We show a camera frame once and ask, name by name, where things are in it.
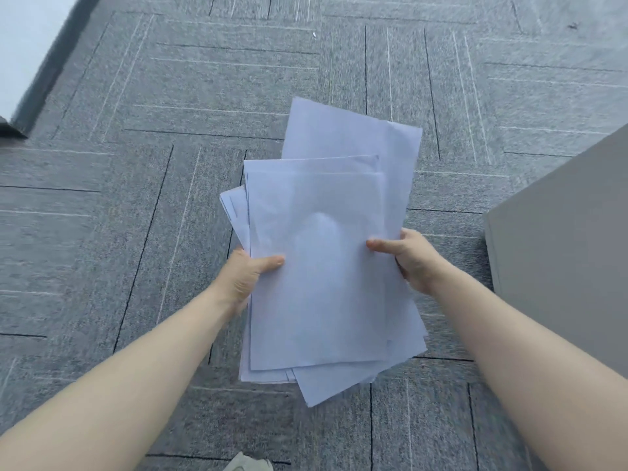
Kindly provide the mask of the person's left hand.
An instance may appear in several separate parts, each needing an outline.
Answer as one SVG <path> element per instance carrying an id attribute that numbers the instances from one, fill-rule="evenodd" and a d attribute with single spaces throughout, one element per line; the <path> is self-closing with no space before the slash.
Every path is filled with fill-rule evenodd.
<path id="1" fill-rule="evenodd" d="M 232 251 L 209 288 L 212 311 L 232 317 L 241 314 L 247 307 L 255 285 L 263 275 L 251 274 L 251 259 L 242 246 Z"/>

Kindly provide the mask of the person's right hand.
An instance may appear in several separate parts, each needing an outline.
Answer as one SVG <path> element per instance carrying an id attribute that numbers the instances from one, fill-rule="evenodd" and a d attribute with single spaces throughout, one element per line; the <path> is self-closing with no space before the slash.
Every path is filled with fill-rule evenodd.
<path id="1" fill-rule="evenodd" d="M 399 238 L 390 240 L 400 240 L 400 254 L 391 256 L 404 279 L 414 290 L 432 296 L 451 264 L 416 230 L 402 228 Z"/>

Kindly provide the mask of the stack of white paper sheets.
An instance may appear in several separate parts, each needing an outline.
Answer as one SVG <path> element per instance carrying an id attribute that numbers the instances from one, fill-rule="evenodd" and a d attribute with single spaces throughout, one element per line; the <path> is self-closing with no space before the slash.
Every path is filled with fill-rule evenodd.
<path id="1" fill-rule="evenodd" d="M 240 380 L 297 383 L 308 407 L 427 350 L 392 255 L 423 130 L 294 97 L 280 159 L 245 160 L 220 194 L 253 258 L 283 255 L 249 301 Z"/>

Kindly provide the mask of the person's left forearm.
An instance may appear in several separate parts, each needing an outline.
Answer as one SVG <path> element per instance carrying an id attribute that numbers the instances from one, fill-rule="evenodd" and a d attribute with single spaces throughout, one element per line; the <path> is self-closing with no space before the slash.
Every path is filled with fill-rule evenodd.
<path id="1" fill-rule="evenodd" d="M 0 471 L 133 471 L 247 298 L 212 285 L 0 436 Z"/>

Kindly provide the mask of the person's right forearm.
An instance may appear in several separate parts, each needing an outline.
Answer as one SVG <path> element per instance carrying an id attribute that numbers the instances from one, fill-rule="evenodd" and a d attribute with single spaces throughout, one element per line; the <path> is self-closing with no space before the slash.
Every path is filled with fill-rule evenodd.
<path id="1" fill-rule="evenodd" d="M 549 470 L 628 471 L 628 379 L 447 262 L 427 285 Z"/>

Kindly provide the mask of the grey cabinet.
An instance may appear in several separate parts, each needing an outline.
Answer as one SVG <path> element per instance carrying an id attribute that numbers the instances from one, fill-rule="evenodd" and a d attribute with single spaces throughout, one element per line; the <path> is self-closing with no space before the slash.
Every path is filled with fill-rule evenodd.
<path id="1" fill-rule="evenodd" d="M 495 293 L 628 379 L 628 124 L 484 216 Z"/>

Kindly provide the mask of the person's light green shoe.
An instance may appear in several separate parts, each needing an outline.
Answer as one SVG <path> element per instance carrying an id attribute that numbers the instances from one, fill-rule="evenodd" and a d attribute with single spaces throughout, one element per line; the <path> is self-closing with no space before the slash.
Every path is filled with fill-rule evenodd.
<path id="1" fill-rule="evenodd" d="M 267 459 L 255 459 L 239 452 L 223 471 L 274 471 L 274 468 Z"/>

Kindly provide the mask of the dark grey furniture corner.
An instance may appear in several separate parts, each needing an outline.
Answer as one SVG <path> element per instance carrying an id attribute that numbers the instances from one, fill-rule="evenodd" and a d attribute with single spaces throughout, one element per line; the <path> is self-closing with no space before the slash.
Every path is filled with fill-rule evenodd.
<path id="1" fill-rule="evenodd" d="M 0 116 L 0 139 L 27 139 L 27 135 Z"/>

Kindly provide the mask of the dark grey skirting board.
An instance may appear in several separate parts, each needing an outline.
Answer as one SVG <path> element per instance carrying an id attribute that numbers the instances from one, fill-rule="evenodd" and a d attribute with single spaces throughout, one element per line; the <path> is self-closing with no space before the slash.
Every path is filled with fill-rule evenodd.
<path id="1" fill-rule="evenodd" d="M 29 135 L 100 0 L 0 0 L 0 116 Z"/>

